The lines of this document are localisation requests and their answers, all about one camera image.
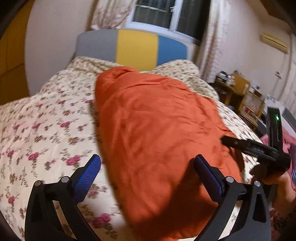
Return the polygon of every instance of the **wooden cabinet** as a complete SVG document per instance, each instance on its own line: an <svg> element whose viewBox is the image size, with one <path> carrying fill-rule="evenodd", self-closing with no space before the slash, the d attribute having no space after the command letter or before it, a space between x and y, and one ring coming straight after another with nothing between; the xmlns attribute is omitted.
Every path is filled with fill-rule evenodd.
<svg viewBox="0 0 296 241"><path fill-rule="evenodd" d="M29 96L25 74L25 37L34 0L19 10L0 40L0 104Z"/></svg>

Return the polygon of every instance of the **floral bedspread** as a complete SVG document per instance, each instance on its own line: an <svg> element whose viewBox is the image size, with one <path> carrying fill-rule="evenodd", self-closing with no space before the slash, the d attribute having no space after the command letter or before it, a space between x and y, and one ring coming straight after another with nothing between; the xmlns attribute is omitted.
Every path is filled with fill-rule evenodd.
<svg viewBox="0 0 296 241"><path fill-rule="evenodd" d="M119 65L78 57L35 96L0 106L0 210L22 240L26 207L34 182L57 182L84 166L92 154L100 155L99 123L94 105L96 75L115 66ZM192 91L213 98L230 130L239 138L260 141L234 112L219 102L217 93L199 78L198 68L192 62L172 61L149 73L178 79ZM256 160L246 156L244 159L243 178L249 182L249 171ZM58 202L55 207L65 232L73 236ZM87 197L78 207L102 240L138 240L114 198L104 160ZM224 236L229 234L238 210L239 207L234 209Z"/></svg>

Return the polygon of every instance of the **blue padded handle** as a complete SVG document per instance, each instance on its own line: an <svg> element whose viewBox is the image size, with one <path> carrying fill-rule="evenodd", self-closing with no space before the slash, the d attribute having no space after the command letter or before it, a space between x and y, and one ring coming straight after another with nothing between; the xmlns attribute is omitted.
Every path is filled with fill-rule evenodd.
<svg viewBox="0 0 296 241"><path fill-rule="evenodd" d="M224 192L224 186L222 179L224 179L224 176L219 169L211 167L202 155L197 155L195 157L194 169L205 186L211 200L220 203L223 200L222 194Z"/></svg>
<svg viewBox="0 0 296 241"><path fill-rule="evenodd" d="M73 200L76 204L85 199L100 169L101 159L98 155L93 155L87 163L85 171L74 185Z"/></svg>

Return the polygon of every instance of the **hand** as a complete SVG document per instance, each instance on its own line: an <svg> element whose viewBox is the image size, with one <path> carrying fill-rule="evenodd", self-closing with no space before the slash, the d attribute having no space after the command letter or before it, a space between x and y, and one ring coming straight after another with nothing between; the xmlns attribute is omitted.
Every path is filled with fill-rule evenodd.
<svg viewBox="0 0 296 241"><path fill-rule="evenodd" d="M251 171L254 175L252 182L259 180L267 185L277 184L277 196L272 207L278 211L282 217L286 217L296 206L296 192L291 187L291 179L287 172L274 172L267 175L267 165L260 164Z"/></svg>

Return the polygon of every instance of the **metal screw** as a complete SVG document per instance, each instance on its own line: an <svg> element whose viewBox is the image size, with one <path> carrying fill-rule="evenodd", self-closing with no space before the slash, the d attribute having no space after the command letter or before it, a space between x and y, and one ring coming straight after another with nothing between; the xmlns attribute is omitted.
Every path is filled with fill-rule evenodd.
<svg viewBox="0 0 296 241"><path fill-rule="evenodd" d="M63 183L66 183L66 182L69 181L69 177L62 177L61 181L62 181Z"/></svg>
<svg viewBox="0 0 296 241"><path fill-rule="evenodd" d="M233 179L233 177L226 177L226 181L229 183L233 183L234 179Z"/></svg>
<svg viewBox="0 0 296 241"><path fill-rule="evenodd" d="M260 187L261 186L261 183L259 181L254 181L254 184L257 186L257 187Z"/></svg>
<svg viewBox="0 0 296 241"><path fill-rule="evenodd" d="M34 183L34 186L35 186L35 187L38 187L40 184L41 184L41 181L38 180L38 181L36 181L36 182Z"/></svg>

